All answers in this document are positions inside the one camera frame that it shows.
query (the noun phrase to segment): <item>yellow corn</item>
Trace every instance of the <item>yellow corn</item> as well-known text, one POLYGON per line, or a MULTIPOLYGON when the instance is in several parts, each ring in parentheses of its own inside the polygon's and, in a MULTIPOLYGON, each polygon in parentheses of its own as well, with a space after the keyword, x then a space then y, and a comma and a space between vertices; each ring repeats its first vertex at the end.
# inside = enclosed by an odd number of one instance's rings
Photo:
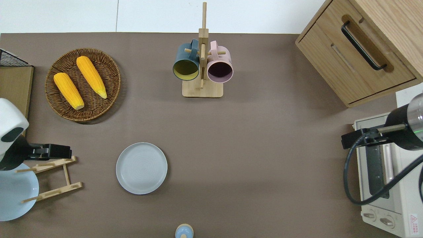
POLYGON ((84 107, 84 102, 77 88, 66 73, 57 73, 53 77, 54 83, 59 88, 66 101, 75 109, 79 110, 84 107))
POLYGON ((84 75, 91 88, 102 98, 107 98, 106 88, 104 83, 93 63, 87 56, 80 56, 77 58, 77 66, 82 75, 84 75))

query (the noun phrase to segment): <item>wooden mug rack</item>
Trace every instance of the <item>wooden mug rack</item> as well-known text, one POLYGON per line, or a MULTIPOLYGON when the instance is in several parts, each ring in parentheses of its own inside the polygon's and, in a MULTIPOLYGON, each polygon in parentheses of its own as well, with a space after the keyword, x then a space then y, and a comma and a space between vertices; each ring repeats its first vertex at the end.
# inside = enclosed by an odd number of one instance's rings
POLYGON ((207 77, 207 55, 209 53, 209 30, 206 28, 207 3, 203 2, 203 27, 198 29, 198 48, 200 55, 200 72, 191 81, 182 81, 182 95, 184 97, 210 97, 219 98, 223 96, 223 83, 215 83, 207 77))

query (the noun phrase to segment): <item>wicker basket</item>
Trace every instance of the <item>wicker basket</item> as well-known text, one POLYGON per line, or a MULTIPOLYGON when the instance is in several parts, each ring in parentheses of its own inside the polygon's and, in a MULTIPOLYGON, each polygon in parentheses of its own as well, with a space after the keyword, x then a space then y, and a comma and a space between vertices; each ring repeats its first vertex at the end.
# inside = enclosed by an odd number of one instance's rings
POLYGON ((106 53, 90 48, 76 49, 61 56, 51 66, 45 84, 45 94, 51 108, 61 117, 74 122, 87 122, 103 115, 116 101, 121 88, 121 74, 113 59, 106 53), (76 59, 87 56, 103 80, 107 98, 103 99, 94 92, 87 80, 78 69, 76 59), (64 72, 69 75, 78 89, 84 108, 75 110, 66 101, 54 83, 56 73, 64 72))

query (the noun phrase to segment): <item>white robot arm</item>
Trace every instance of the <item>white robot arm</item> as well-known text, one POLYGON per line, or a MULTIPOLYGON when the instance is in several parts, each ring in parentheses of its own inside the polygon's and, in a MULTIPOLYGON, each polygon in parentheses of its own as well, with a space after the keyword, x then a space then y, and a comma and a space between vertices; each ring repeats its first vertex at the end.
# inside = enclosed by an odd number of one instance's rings
POLYGON ((0 98, 0 171, 12 170, 24 160, 71 158, 69 146, 28 143, 21 135, 28 125, 18 108, 7 99, 0 98))
POLYGON ((29 123, 13 103, 0 98, 0 162, 16 138, 28 128, 29 123))

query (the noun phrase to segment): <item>plate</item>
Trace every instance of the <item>plate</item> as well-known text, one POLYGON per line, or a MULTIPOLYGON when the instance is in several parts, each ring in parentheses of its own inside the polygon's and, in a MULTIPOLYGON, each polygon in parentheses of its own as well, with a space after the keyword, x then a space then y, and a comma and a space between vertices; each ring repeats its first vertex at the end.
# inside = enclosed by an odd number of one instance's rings
POLYGON ((167 173, 168 162, 163 151, 146 142, 128 146, 116 163, 119 183, 133 194, 148 194, 156 190, 167 173))
POLYGON ((0 221, 10 221, 27 213, 35 200, 22 200, 38 196, 37 176, 32 171, 16 173, 17 169, 29 169, 25 164, 16 169, 0 171, 0 221))
POLYGON ((120 88, 121 74, 114 60, 101 50, 81 48, 64 54, 50 67, 45 82, 45 95, 50 107, 59 116, 74 122, 88 122, 100 117, 112 107, 120 88), (94 92, 79 70, 76 60, 82 55, 93 62, 102 78, 107 93, 106 99, 94 92), (54 83, 54 75, 60 72, 68 74, 77 88, 84 101, 82 109, 73 109, 54 83))

